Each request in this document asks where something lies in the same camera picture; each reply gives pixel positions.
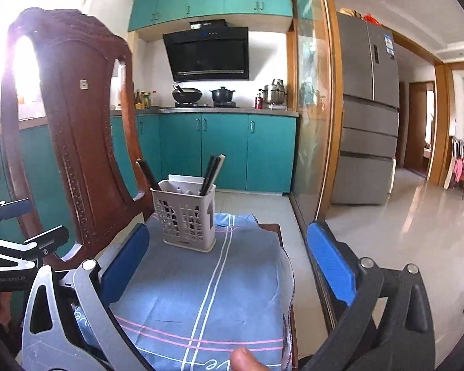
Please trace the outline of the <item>carved wooden chair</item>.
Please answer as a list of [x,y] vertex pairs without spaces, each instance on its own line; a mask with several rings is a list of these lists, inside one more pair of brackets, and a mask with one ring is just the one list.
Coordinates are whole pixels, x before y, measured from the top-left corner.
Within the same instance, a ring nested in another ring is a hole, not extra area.
[[105,249],[131,221],[153,213],[149,183],[133,167],[136,195],[126,188],[114,157],[110,83],[116,63],[125,67],[121,116],[132,162],[142,159],[133,101],[132,53],[99,19],[76,9],[28,8],[9,27],[7,46],[21,37],[36,53],[40,89],[53,151],[77,233],[64,256],[50,254],[55,270],[72,269]]

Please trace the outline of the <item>blue striped cloth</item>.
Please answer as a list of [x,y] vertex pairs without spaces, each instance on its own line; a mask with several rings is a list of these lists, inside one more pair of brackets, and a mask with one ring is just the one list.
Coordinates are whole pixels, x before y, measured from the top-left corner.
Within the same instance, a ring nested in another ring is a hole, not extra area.
[[228,370],[239,347],[292,369],[294,278],[280,233],[251,215],[214,222],[215,246],[200,253],[166,244],[151,217],[149,247],[111,311],[156,370]]

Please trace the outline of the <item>grey refrigerator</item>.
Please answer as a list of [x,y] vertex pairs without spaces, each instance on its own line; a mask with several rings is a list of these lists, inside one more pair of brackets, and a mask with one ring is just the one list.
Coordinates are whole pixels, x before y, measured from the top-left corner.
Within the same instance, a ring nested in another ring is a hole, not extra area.
[[343,125],[332,203],[381,205],[391,189],[399,122],[395,45],[387,29],[338,14]]

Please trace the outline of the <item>white plastic utensil holder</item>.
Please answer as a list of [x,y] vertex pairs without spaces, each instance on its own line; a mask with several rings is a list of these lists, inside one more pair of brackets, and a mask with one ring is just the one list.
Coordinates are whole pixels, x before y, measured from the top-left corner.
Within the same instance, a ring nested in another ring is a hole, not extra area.
[[151,188],[155,212],[168,245],[208,253],[215,245],[215,189],[200,195],[204,178],[169,174]]

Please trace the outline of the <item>condiment bottles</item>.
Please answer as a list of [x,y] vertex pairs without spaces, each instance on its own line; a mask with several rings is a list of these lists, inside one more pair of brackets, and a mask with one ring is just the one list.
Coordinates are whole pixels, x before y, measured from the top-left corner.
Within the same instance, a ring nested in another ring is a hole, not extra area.
[[148,110],[159,106],[155,93],[141,90],[135,91],[134,103],[137,110]]

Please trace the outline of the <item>teal lower cabinets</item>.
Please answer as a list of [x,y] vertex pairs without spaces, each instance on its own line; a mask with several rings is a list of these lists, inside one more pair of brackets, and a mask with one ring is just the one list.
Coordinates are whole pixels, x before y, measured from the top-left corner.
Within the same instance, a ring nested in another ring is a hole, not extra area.
[[[215,184],[219,189],[288,193],[291,188],[296,120],[294,117],[235,113],[135,115],[140,149],[158,179],[169,174],[202,176],[211,155],[225,155]],[[136,195],[133,167],[122,119],[110,117],[114,157],[131,195]],[[20,179],[20,197],[32,201],[27,215],[32,234],[62,225],[69,239],[59,255],[69,252],[76,230],[67,203],[47,121],[21,130],[7,122],[0,137],[0,201],[9,199],[6,174]]]

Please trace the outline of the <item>dark brown chopstick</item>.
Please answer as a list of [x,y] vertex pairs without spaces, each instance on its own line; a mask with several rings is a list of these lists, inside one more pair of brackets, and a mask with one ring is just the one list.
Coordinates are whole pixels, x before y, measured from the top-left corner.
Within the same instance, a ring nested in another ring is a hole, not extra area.
[[199,195],[200,196],[205,196],[206,195],[206,190],[208,188],[208,181],[210,179],[211,172],[213,170],[213,165],[215,163],[215,158],[216,157],[214,155],[211,155],[209,160],[208,160],[208,165],[207,165],[206,172],[205,172],[205,175],[204,175],[204,180],[203,180],[201,189],[199,190]]

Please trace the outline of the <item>black curved chopstick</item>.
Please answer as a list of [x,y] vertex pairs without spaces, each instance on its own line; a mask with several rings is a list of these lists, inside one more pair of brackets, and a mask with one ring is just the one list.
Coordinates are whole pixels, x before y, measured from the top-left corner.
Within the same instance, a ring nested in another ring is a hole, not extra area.
[[217,168],[217,166],[219,165],[219,156],[215,156],[215,157],[216,157],[216,158],[215,158],[215,163],[214,163],[214,165],[213,165],[213,170],[212,170],[212,172],[211,172],[211,176],[210,176],[210,179],[209,179],[209,181],[208,181],[208,188],[209,188],[209,186],[210,186],[210,183],[211,183],[211,181],[212,181],[212,177],[213,177],[213,175],[214,175],[214,173],[215,173],[215,171],[216,171],[216,168]]

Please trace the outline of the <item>black wok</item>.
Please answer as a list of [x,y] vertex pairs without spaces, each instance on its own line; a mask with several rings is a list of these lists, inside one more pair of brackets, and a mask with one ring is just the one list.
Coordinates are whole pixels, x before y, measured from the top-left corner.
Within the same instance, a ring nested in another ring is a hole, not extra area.
[[203,96],[203,92],[196,88],[181,87],[181,85],[173,85],[172,97],[175,102],[180,105],[194,105]]

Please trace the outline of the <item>glass sliding door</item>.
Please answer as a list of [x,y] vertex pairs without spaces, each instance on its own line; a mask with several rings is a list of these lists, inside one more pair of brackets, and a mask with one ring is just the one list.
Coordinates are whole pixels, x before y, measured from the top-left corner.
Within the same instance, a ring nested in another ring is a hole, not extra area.
[[298,113],[290,200],[301,232],[329,211],[343,122],[343,64],[334,0],[292,0],[288,105]]

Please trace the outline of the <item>steel stock pot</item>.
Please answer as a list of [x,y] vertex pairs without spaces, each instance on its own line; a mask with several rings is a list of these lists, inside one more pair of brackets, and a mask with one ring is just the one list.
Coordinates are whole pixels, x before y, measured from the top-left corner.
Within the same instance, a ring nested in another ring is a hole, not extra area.
[[286,88],[282,79],[273,79],[271,84],[259,90],[267,105],[284,105],[286,103]]

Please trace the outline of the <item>red bottle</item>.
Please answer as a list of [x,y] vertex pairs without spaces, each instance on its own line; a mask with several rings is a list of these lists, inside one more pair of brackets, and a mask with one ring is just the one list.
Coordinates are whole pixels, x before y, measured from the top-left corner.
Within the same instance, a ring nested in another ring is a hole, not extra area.
[[255,109],[261,110],[263,108],[263,97],[262,93],[259,92],[255,98]]

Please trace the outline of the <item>gas stove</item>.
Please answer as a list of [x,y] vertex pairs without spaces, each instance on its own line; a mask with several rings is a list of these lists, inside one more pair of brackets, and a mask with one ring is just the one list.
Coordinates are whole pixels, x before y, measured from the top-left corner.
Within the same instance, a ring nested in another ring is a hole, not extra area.
[[219,102],[212,102],[212,103],[198,103],[198,102],[174,102],[174,105],[176,108],[237,108],[237,105],[233,101],[225,102],[225,101],[219,101]]

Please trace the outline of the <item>black cooking pot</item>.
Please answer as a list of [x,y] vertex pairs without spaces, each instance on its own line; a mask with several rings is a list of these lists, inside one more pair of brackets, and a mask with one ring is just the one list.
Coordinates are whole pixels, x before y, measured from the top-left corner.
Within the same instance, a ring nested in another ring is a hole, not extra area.
[[227,89],[225,86],[220,86],[218,89],[211,91],[213,103],[226,103],[233,100],[234,91]]

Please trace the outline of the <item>black range hood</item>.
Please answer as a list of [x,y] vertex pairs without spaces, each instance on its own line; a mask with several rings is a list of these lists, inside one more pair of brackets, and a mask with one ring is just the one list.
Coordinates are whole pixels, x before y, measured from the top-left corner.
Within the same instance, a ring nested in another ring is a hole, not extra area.
[[163,35],[175,82],[249,79],[249,29],[208,25]]

